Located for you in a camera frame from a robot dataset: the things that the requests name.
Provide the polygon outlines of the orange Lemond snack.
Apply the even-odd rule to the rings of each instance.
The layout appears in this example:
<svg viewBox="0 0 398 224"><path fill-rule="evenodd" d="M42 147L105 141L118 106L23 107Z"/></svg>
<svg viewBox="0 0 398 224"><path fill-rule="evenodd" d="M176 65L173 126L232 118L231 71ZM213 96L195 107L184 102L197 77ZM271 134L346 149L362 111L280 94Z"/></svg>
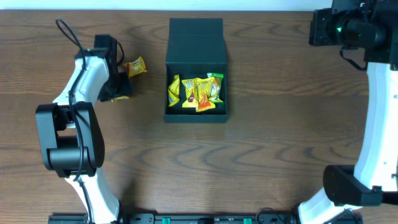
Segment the orange Lemond snack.
<svg viewBox="0 0 398 224"><path fill-rule="evenodd" d="M127 68L129 78L147 72L145 61L141 56L133 62L123 63L123 66Z"/></svg>
<svg viewBox="0 0 398 224"><path fill-rule="evenodd" d="M111 101L113 102L116 100L127 100L129 98L130 98L129 96L119 96L119 97L113 98Z"/></svg>

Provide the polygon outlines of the yellow chocolate snack packet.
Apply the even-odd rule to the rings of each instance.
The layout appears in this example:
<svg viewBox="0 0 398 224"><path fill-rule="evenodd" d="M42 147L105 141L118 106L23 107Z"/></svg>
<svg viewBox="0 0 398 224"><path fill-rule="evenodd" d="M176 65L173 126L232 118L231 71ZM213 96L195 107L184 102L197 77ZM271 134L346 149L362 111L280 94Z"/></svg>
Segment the yellow chocolate snack packet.
<svg viewBox="0 0 398 224"><path fill-rule="evenodd" d="M196 108L198 106L197 79L184 79L182 84L185 87L186 100L183 102L183 108Z"/></svg>

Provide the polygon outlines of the dark green box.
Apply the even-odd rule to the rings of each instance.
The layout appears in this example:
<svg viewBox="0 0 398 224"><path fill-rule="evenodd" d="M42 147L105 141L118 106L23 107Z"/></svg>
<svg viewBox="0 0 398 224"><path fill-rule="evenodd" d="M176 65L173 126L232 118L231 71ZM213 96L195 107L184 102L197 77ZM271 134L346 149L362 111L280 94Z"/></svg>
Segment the dark green box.
<svg viewBox="0 0 398 224"><path fill-rule="evenodd" d="M170 107L165 94L166 123L225 123L228 114L228 57L224 41L222 18L171 18L165 58L165 86L175 75L181 80L206 78L208 73L224 75L221 82L221 103L214 109L197 113L195 108L183 108L185 87L180 85L180 101Z"/></svg>

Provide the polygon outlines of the yellow peanut butter snack packet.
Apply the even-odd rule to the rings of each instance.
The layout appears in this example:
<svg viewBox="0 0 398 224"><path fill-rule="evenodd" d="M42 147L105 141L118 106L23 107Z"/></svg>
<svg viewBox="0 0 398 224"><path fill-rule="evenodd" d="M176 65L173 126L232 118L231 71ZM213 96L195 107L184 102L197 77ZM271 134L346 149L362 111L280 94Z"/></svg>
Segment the yellow peanut butter snack packet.
<svg viewBox="0 0 398 224"><path fill-rule="evenodd" d="M196 112L203 112L206 110L214 109L216 106L210 101L211 89L214 78L197 78L197 89L198 89L198 106Z"/></svg>

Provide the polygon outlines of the green Apollo snack packet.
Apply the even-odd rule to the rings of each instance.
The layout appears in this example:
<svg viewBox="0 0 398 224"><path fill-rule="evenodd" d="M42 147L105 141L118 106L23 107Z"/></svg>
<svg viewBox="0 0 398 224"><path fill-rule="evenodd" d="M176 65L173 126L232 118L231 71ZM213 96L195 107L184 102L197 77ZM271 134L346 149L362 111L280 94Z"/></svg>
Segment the green Apollo snack packet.
<svg viewBox="0 0 398 224"><path fill-rule="evenodd" d="M209 100L212 103L222 103L223 101L220 99L220 92L224 75L222 73L207 73L207 77L213 79Z"/></svg>

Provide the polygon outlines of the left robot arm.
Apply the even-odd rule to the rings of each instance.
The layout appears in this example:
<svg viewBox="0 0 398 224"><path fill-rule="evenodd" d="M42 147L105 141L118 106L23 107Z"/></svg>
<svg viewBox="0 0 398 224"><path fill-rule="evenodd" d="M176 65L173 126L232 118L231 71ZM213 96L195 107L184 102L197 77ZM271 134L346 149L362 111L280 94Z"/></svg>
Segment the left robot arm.
<svg viewBox="0 0 398 224"><path fill-rule="evenodd" d="M122 223L121 204L102 168L105 145L95 114L98 101L122 96L129 80L118 71L119 43L81 50L65 88L53 102L35 111L46 169L76 191L87 214L83 223Z"/></svg>

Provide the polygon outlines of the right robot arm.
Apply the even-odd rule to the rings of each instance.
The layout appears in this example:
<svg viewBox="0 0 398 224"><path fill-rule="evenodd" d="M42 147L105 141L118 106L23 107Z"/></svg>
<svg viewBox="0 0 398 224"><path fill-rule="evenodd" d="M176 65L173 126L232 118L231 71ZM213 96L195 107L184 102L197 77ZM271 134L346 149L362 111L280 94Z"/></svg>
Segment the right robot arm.
<svg viewBox="0 0 398 224"><path fill-rule="evenodd" d="M355 210L397 204L397 1L333 0L316 10L309 44L364 50L369 102L357 163L329 165L323 187L288 223L359 223Z"/></svg>

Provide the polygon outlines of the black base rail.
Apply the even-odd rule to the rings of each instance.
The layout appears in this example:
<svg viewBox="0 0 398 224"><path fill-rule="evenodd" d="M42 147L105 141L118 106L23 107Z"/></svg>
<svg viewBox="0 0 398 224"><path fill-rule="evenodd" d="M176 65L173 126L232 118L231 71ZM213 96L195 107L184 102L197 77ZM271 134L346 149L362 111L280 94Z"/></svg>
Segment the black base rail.
<svg viewBox="0 0 398 224"><path fill-rule="evenodd" d="M86 224L90 223L88 215L51 215L48 224ZM117 224L283 224L299 223L287 213L263 213L255 215L154 215L152 213L136 213L105 223ZM321 223L362 224L361 215L342 215L334 221Z"/></svg>

